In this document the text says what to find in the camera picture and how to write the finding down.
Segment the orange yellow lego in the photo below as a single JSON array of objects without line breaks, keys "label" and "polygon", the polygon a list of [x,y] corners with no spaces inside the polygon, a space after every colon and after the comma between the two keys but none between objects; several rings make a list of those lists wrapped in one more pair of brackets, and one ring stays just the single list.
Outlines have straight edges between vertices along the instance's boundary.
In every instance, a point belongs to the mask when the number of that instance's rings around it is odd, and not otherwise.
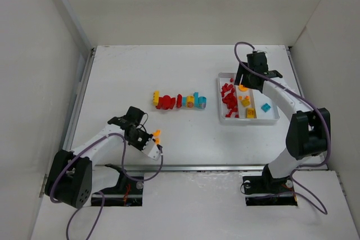
[{"label": "orange yellow lego", "polygon": [[251,105],[251,101],[250,101],[250,97],[249,96],[239,96],[238,97],[238,99],[239,99],[239,101],[240,101],[240,103],[241,103],[241,105],[243,106],[243,107],[248,107],[248,106],[250,106]]}]

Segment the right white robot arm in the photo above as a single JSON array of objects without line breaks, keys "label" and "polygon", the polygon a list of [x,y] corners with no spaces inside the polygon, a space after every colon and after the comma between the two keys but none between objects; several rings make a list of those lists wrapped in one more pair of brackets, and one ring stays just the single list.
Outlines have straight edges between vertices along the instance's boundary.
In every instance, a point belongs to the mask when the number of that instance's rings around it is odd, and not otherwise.
[{"label": "right white robot arm", "polygon": [[270,71],[264,52],[252,51],[247,62],[239,62],[235,84],[260,91],[290,122],[285,149],[263,169],[266,182],[286,179],[310,157],[331,153],[330,112],[296,94],[278,71]]}]

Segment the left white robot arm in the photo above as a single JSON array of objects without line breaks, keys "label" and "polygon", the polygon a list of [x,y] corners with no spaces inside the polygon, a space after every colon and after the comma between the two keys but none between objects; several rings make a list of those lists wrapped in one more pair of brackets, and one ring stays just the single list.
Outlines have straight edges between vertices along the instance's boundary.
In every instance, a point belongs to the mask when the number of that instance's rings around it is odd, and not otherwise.
[{"label": "left white robot arm", "polygon": [[117,184],[120,173],[110,167],[96,169],[101,159],[113,150],[131,146],[157,161],[161,157],[153,134],[141,129],[145,112],[129,107],[127,113],[111,118],[105,127],[86,143],[60,150],[53,159],[44,188],[53,203],[65,203],[76,209],[86,205],[91,196]]}]

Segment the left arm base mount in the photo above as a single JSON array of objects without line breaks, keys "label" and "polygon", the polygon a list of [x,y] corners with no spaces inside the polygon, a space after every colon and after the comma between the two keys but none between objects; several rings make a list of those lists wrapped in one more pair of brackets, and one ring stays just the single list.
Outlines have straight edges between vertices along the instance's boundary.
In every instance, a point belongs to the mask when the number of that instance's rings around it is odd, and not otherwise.
[{"label": "left arm base mount", "polygon": [[142,206],[142,174],[133,174],[135,180],[131,180],[120,167],[112,164],[95,166],[92,172],[91,197],[86,203],[87,206],[101,206],[102,200],[106,207]]}]

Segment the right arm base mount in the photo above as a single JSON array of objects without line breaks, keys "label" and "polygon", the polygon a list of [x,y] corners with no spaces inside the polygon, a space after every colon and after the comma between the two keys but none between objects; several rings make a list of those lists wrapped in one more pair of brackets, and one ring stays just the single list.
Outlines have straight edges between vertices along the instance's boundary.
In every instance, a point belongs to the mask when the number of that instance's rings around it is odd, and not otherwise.
[{"label": "right arm base mount", "polygon": [[246,206],[297,206],[294,184],[290,178],[266,184],[260,175],[242,177],[240,188]]}]

